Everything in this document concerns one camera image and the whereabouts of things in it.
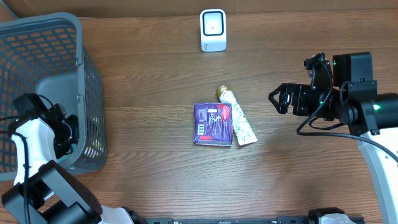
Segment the white tube gold cap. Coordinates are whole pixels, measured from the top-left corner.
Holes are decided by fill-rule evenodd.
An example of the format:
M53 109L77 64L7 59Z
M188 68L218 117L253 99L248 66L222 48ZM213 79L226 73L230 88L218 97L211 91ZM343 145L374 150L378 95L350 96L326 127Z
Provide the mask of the white tube gold cap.
M221 85L218 87L216 89L216 94L221 103L229 103L231 105L233 129L238 140L238 144L240 146L244 146L258 142L258 138L254 134L249 121L229 85Z

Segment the purple Carefree pad packet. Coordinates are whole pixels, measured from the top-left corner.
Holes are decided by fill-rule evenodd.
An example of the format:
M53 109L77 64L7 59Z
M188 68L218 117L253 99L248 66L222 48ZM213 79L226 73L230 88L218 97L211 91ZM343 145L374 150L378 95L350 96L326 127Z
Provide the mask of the purple Carefree pad packet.
M195 103L195 132L197 145L228 146L233 142L233 119L230 103Z

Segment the teal tissue packet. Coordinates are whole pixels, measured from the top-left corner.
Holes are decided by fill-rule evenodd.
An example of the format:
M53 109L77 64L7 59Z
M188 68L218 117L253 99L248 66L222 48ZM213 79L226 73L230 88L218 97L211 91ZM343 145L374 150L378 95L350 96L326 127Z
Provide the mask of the teal tissue packet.
M62 161L64 161L64 160L68 159L68 158L71 156L71 154L74 152L74 150L76 149L76 147L77 147L77 143L71 144L71 145L70 145L70 148L69 148L69 150L66 152L66 154L64 154L61 158L57 159L57 162L62 162Z

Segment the green yellow snack packet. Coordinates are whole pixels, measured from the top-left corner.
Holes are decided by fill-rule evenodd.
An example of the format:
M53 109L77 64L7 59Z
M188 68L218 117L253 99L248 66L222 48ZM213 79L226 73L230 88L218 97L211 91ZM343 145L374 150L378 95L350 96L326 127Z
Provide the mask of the green yellow snack packet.
M103 157L104 155L104 146L103 143L98 139L94 139L91 143L89 143L84 150L84 154L91 158Z

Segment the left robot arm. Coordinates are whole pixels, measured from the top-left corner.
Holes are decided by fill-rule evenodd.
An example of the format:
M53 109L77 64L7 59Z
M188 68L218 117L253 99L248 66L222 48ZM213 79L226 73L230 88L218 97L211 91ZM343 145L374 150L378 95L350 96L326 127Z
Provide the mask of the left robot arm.
M17 175L1 197L4 208L21 223L136 223L126 208L101 205L58 164L79 140L78 117L44 100L24 93L12 102L18 115L5 134L16 145Z

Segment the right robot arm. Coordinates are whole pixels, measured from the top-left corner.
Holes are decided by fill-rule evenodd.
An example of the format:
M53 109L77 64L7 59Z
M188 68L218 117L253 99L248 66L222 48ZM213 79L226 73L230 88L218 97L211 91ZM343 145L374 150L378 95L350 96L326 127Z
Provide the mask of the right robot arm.
M304 116L300 136L357 142L372 178L384 223L397 223L397 94L377 92L370 52L319 53L303 61L311 82L282 83L269 93L277 112Z

